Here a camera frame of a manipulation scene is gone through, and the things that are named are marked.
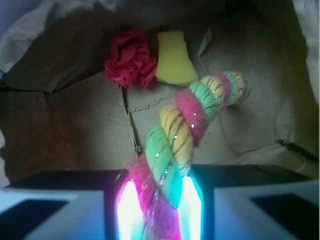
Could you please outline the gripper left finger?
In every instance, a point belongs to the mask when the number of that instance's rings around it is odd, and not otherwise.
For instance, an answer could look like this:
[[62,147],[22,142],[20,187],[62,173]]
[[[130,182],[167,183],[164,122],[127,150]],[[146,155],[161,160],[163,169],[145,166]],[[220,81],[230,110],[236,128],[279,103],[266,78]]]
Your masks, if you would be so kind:
[[3,240],[132,240],[139,231],[126,170],[44,172],[0,190]]

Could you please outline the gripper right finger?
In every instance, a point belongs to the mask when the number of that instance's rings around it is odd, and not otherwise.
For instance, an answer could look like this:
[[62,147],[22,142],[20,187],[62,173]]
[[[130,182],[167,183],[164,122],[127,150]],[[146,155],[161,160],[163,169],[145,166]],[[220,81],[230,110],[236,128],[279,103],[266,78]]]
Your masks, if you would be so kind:
[[195,164],[183,182],[185,240],[317,240],[319,181],[276,165]]

